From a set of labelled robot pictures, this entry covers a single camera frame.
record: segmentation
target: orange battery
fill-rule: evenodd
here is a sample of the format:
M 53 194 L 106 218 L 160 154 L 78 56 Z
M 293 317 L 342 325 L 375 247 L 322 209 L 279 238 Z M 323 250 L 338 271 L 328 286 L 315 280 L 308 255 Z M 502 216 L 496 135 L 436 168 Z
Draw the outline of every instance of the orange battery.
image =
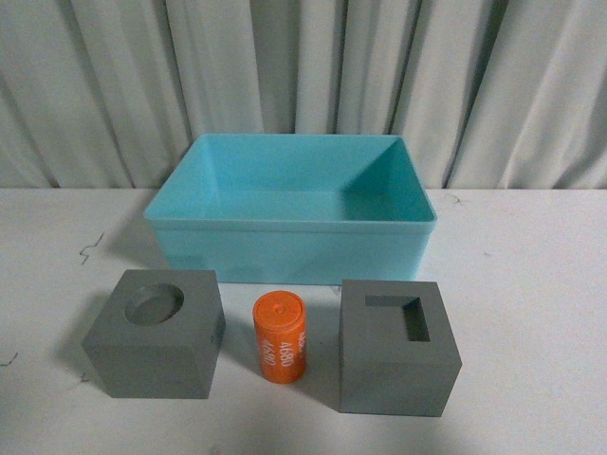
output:
M 264 294 L 253 306 L 253 321 L 264 378 L 278 384 L 305 372 L 305 305 L 288 291 Z

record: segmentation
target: gray cube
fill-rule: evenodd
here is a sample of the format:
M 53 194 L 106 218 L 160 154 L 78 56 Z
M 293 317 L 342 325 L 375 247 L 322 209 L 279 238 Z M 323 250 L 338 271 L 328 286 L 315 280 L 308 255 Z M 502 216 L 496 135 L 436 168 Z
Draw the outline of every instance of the gray cube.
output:
M 343 282 L 340 412 L 440 417 L 461 366 L 435 282 Z
M 115 398 L 208 398 L 226 322 L 214 271 L 127 270 L 84 338 Z

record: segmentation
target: white tabletop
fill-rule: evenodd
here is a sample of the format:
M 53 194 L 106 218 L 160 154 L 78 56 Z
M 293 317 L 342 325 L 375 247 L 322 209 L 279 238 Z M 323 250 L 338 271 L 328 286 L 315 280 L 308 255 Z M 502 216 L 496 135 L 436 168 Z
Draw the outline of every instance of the white tabletop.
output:
M 605 453 L 607 191 L 429 193 L 418 279 L 438 282 L 463 362 L 441 418 L 335 410 L 324 286 L 220 284 L 210 398 L 110 398 L 80 341 L 125 269 L 166 268 L 141 219 L 153 193 L 1 190 L 0 453 Z M 250 316 L 277 288 L 308 307 L 308 370 L 287 386 L 260 376 Z

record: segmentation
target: turquoise plastic bin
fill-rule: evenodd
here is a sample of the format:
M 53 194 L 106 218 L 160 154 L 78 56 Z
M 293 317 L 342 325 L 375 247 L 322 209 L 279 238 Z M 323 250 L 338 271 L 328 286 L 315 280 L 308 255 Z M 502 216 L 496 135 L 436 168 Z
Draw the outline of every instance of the turquoise plastic bin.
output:
M 413 280 L 436 214 L 400 136 L 205 135 L 145 210 L 220 282 Z

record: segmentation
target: gray curtain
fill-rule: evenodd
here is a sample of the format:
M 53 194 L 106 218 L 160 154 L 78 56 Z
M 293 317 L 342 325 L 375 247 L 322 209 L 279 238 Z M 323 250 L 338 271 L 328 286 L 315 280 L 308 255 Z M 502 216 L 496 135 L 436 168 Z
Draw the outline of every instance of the gray curtain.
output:
M 428 188 L 607 188 L 604 0 L 0 1 L 0 187 L 212 132 L 404 136 Z

